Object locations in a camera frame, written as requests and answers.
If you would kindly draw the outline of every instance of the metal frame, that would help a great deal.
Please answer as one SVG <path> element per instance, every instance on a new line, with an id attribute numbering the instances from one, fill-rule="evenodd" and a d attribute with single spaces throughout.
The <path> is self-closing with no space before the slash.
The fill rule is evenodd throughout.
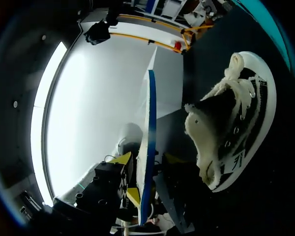
<path id="1" fill-rule="evenodd" d="M 120 14 L 119 17 L 124 17 L 124 18 L 130 18 L 130 19 L 136 19 L 136 20 L 142 20 L 142 21 L 148 21 L 148 22 L 152 22 L 155 24 L 159 24 L 159 25 L 163 25 L 165 27 L 169 27 L 173 30 L 179 31 L 181 33 L 181 36 L 183 38 L 183 41 L 185 43 L 186 46 L 186 50 L 188 51 L 191 48 L 190 43 L 188 43 L 188 40 L 191 41 L 192 36 L 195 34 L 194 30 L 199 30 L 199 29 L 208 29 L 208 28 L 212 28 L 213 26 L 198 26 L 198 27 L 192 27 L 192 28 L 187 28 L 187 29 L 181 29 L 178 27 L 175 27 L 173 25 L 161 22 L 161 21 L 157 21 L 155 19 L 151 19 L 151 18 L 146 18 L 146 17 L 141 17 L 141 16 L 132 16 L 132 15 L 125 15 L 125 14 Z M 132 36 L 132 35 L 128 35 L 128 34 L 123 34 L 123 33 L 111 33 L 111 35 L 118 35 L 118 36 L 125 36 L 125 37 L 130 37 L 130 38 L 136 38 L 136 39 L 140 39 L 140 40 L 144 40 L 144 41 L 148 41 L 149 43 L 155 43 L 156 45 L 159 46 L 163 46 L 165 48 L 171 49 L 177 53 L 182 53 L 181 50 L 178 50 L 172 46 L 154 41 L 154 40 L 150 40 L 147 38 L 143 38 L 143 37 L 137 37 L 137 36 Z"/>

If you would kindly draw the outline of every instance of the blue edge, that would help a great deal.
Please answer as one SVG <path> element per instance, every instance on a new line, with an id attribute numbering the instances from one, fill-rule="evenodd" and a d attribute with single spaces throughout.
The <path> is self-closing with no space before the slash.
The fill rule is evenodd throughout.
<path id="1" fill-rule="evenodd" d="M 260 0 L 233 0 L 233 2 L 250 14 L 269 35 L 295 77 L 295 49 L 279 20 L 271 15 Z"/>
<path id="2" fill-rule="evenodd" d="M 141 199 L 141 222 L 144 224 L 148 219 L 149 199 L 153 180 L 153 168 L 155 161 L 155 147 L 156 147 L 156 85 L 155 75 L 152 70 L 149 74 L 149 122 L 148 122 L 148 145 L 147 145 L 147 168 L 145 176 L 145 185 Z"/>

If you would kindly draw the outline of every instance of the white panel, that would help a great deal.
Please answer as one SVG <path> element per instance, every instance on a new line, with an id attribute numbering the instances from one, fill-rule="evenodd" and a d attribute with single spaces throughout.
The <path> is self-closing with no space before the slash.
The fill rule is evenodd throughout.
<path id="1" fill-rule="evenodd" d="M 155 46 L 112 37 L 92 46 L 82 36 L 69 54 L 50 101 L 48 169 L 61 195 L 119 142 L 134 117 L 142 79 Z"/>

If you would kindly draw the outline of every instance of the white cable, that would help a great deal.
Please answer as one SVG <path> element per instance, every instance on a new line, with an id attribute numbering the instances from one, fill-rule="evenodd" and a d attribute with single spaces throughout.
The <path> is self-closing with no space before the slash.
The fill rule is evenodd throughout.
<path id="1" fill-rule="evenodd" d="M 155 232 L 155 233 L 142 233 L 142 232 L 129 232 L 129 235 L 160 235 L 165 234 L 167 231 Z"/>
<path id="2" fill-rule="evenodd" d="M 151 217 L 153 216 L 153 214 L 154 214 L 154 206 L 153 206 L 153 204 L 151 204 L 151 215 L 149 215 L 149 217 L 147 219 L 150 220 Z M 139 226 L 139 224 L 129 225 L 129 226 L 112 226 L 112 228 L 114 228 L 114 229 L 124 229 L 124 228 L 134 228 L 134 227 L 137 227 L 137 226 Z"/>

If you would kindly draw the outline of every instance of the shoe sole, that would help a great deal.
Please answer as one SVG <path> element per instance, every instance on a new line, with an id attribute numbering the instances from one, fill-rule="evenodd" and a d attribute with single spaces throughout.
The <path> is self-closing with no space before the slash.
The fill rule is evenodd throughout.
<path id="1" fill-rule="evenodd" d="M 240 52 L 239 53 L 244 60 L 245 68 L 248 68 L 254 71 L 257 75 L 259 75 L 263 80 L 267 82 L 267 103 L 266 103 L 266 110 L 265 110 L 265 118 L 264 122 L 261 126 L 259 134 L 256 137 L 256 140 L 252 147 L 250 148 L 249 152 L 247 153 L 246 157 L 242 162 L 241 168 L 233 172 L 233 174 L 220 186 L 213 190 L 213 192 L 220 192 L 222 190 L 227 189 L 231 186 L 236 179 L 240 176 L 242 171 L 246 168 L 249 161 L 252 159 L 258 148 L 260 147 L 261 143 L 265 139 L 269 129 L 271 128 L 275 109 L 276 109 L 276 88 L 273 75 L 271 73 L 270 68 L 266 64 L 266 62 L 259 57 L 258 55 L 252 52 Z"/>

